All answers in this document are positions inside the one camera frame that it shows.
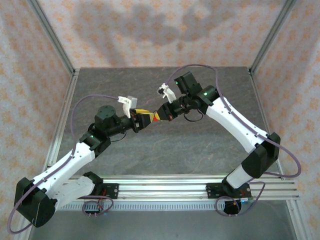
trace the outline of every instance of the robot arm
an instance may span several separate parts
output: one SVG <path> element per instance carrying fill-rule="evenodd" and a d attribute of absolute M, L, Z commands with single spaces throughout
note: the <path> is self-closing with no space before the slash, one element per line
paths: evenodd
<path fill-rule="evenodd" d="M 240 188 L 252 178 L 259 178 L 278 159 L 279 148 L 266 142 L 244 127 L 225 107 L 217 89 L 207 86 L 204 89 L 196 81 L 191 72 L 175 79 L 175 83 L 183 96 L 164 103 L 157 111 L 161 120 L 172 121 L 181 114 L 187 114 L 190 110 L 200 110 L 203 114 L 216 120 L 228 130 L 243 146 L 248 157 L 222 181 L 222 190 L 227 196 L 233 196 L 235 190 Z M 158 93 L 163 95 L 160 87 Z M 266 136 L 273 142 L 280 143 L 280 137 L 273 133 L 259 129 L 243 115 L 241 115 L 226 98 L 226 103 L 247 125 L 256 130 L 262 136 Z"/>
<path fill-rule="evenodd" d="M 16 186 L 14 204 L 36 183 L 45 179 L 20 204 L 17 211 L 29 220 L 35 227 L 47 223 L 55 211 L 64 205 L 82 197 L 93 194 L 101 195 L 102 179 L 92 172 L 85 173 L 76 182 L 64 183 L 80 168 L 98 157 L 111 144 L 110 137 L 124 134 L 132 129 L 135 133 L 146 128 L 153 120 L 153 114 L 135 109 L 137 99 L 119 97 L 123 103 L 124 116 L 118 117 L 113 106 L 105 105 L 99 108 L 94 117 L 94 123 L 83 134 L 76 144 L 75 152 L 67 164 L 52 176 L 70 158 L 72 151 L 66 154 L 55 165 L 32 180 L 22 178 Z"/>

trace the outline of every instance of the black motor joint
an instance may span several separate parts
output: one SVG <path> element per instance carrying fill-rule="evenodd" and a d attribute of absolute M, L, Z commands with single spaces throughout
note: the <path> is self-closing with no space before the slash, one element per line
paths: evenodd
<path fill-rule="evenodd" d="M 126 115 L 119 117 L 113 106 L 105 105 L 99 108 L 98 113 L 94 116 L 94 123 L 80 138 L 80 143 L 84 142 L 90 146 L 90 150 L 94 151 L 95 157 L 97 157 L 110 146 L 110 137 L 124 134 L 130 129 L 138 133 L 150 123 L 148 115 L 136 113 L 135 109 L 130 110 L 130 118 Z"/>
<path fill-rule="evenodd" d="M 219 98 L 215 87 L 209 85 L 203 89 L 191 72 L 187 72 L 174 81 L 184 95 L 172 103 L 164 103 L 158 109 L 157 113 L 161 120 L 172 121 L 181 114 L 188 114 L 190 110 L 200 110 L 206 114 L 208 106 L 212 106 L 213 101 Z"/>

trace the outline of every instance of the patterned wallpaper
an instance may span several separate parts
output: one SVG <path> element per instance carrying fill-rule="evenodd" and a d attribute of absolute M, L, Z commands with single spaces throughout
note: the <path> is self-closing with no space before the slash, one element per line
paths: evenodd
<path fill-rule="evenodd" d="M 39 0 L 75 68 L 250 66 L 285 0 Z"/>
<path fill-rule="evenodd" d="M 320 4 L 297 1 L 254 76 L 270 128 L 301 162 L 308 224 L 320 239 Z M 287 173 L 297 171 L 284 152 Z"/>
<path fill-rule="evenodd" d="M 26 0 L 0 2 L 0 42 L 0 239 L 10 240 L 16 184 L 42 170 L 70 74 Z"/>

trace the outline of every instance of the gray stone surface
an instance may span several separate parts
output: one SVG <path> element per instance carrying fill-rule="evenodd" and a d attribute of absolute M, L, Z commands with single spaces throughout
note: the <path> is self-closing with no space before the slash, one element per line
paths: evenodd
<path fill-rule="evenodd" d="M 165 100 L 157 94 L 158 87 L 175 68 L 82 68 L 75 87 L 71 107 L 89 94 L 114 97 L 134 96 L 137 108 L 157 110 Z M 214 73 L 203 67 L 190 67 L 201 86 L 215 85 Z M 218 67 L 221 90 L 229 102 L 252 123 L 265 129 L 247 68 Z M 171 89 L 180 96 L 174 83 Z M 122 104 L 106 98 L 90 98 L 80 104 L 74 118 L 74 130 L 79 138 L 94 122 L 98 108 L 115 107 L 122 116 Z M 188 114 L 196 119 L 199 114 Z M 58 159 L 72 148 L 70 116 L 63 134 Z M 188 122 L 180 116 L 172 122 L 153 122 L 138 134 L 132 130 L 125 139 L 114 142 L 97 159 L 77 174 L 92 171 L 98 175 L 156 175 L 156 174 L 221 174 L 229 173 L 248 154 L 239 142 L 214 120 L 204 117 L 199 122 Z M 277 171 L 274 164 L 270 171 Z"/>

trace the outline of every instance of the enclosure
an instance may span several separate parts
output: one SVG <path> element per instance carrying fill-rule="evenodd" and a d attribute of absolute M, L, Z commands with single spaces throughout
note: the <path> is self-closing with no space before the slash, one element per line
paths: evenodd
<path fill-rule="evenodd" d="M 0 12 L 1 239 L 320 238 L 316 1 L 23 0 L 1 3 Z M 8 235 L 17 182 L 50 169 L 72 149 L 77 101 L 133 96 L 137 108 L 152 113 L 167 101 L 158 88 L 186 64 L 215 67 L 230 104 L 258 128 L 278 133 L 299 159 L 301 175 L 264 174 L 266 187 L 248 214 L 220 216 L 206 184 L 221 182 L 247 157 L 241 143 L 206 115 L 199 122 L 153 121 L 121 140 L 113 136 L 120 141 L 68 181 L 92 171 L 119 184 L 107 215 L 88 218 L 83 200 L 76 200 L 46 225 Z M 199 66 L 175 77 L 188 71 L 203 88 L 216 85 L 214 71 Z M 168 85 L 181 96 L 174 81 Z M 105 105 L 123 115 L 115 100 L 86 99 L 75 112 L 77 139 Z M 186 116 L 201 117 L 195 110 Z M 281 151 L 269 172 L 292 175 L 297 167 Z M 250 185 L 254 198 L 261 187 Z M 27 222 L 16 213 L 12 229 Z"/>

